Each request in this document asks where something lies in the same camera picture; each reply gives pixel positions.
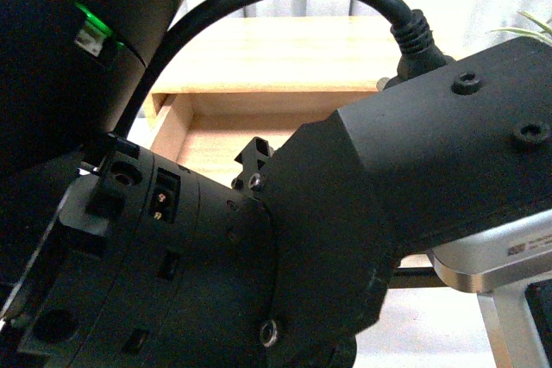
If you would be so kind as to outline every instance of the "wooden shelf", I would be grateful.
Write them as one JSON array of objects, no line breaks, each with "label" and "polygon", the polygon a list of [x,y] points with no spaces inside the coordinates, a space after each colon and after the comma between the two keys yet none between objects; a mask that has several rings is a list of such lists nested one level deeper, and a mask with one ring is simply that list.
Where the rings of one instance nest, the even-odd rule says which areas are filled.
[{"label": "wooden shelf", "polygon": [[[465,55],[434,32],[437,45]],[[227,19],[206,29],[166,68],[144,109],[142,143],[217,182],[258,135],[281,147],[303,123],[376,92],[400,57],[381,17]]]}]

